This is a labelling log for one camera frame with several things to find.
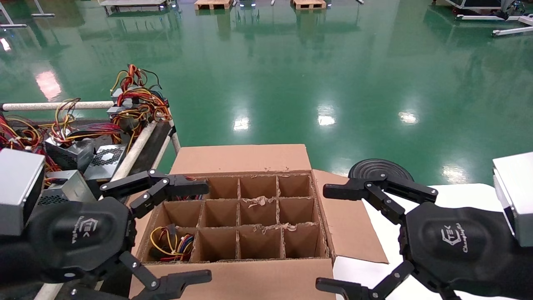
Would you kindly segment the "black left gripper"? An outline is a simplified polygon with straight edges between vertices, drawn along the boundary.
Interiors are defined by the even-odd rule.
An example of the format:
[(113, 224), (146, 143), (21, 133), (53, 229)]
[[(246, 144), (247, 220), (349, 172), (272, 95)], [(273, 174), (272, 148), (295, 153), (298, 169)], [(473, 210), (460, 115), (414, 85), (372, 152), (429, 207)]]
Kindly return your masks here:
[[(128, 252), (134, 245), (135, 218), (144, 217), (166, 200), (209, 193), (206, 180), (150, 169), (102, 185), (100, 190), (104, 197), (118, 199), (142, 194), (130, 203), (130, 209), (113, 198), (93, 203), (64, 202), (38, 209), (20, 235), (1, 237), (1, 288), (65, 283), (82, 278), (104, 279), (120, 261), (144, 285), (134, 300), (179, 299), (189, 285), (212, 280), (210, 270), (157, 278)], [(128, 298), (78, 287), (71, 290), (70, 299)]]

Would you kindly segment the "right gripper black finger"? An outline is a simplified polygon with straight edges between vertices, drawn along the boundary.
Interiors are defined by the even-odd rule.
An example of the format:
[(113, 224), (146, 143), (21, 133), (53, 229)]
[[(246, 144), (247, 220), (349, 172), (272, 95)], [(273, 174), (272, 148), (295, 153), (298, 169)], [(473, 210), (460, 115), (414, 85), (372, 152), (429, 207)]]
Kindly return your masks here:
[(412, 276), (429, 291), (439, 294), (443, 300), (459, 300), (460, 297), (451, 289), (451, 283), (462, 275), (462, 268), (460, 261), (419, 264), (405, 260), (373, 289), (356, 282), (323, 277), (316, 279), (315, 286), (322, 292), (340, 294), (345, 300), (384, 300)]
[(379, 175), (369, 179), (350, 178), (344, 185), (325, 184), (322, 195), (327, 199), (366, 200), (387, 220), (395, 225), (405, 221), (405, 209), (390, 198), (389, 194), (398, 196), (412, 203), (435, 203), (438, 191), (413, 181), (393, 175)]

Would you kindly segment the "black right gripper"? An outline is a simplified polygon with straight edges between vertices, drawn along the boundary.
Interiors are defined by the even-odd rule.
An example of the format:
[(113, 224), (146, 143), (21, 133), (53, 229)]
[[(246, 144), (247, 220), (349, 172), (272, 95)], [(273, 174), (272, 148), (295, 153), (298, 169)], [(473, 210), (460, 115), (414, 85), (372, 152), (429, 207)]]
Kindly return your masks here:
[(532, 248), (521, 247), (503, 213), (423, 203), (403, 218), (400, 253), (430, 291), (531, 300)]

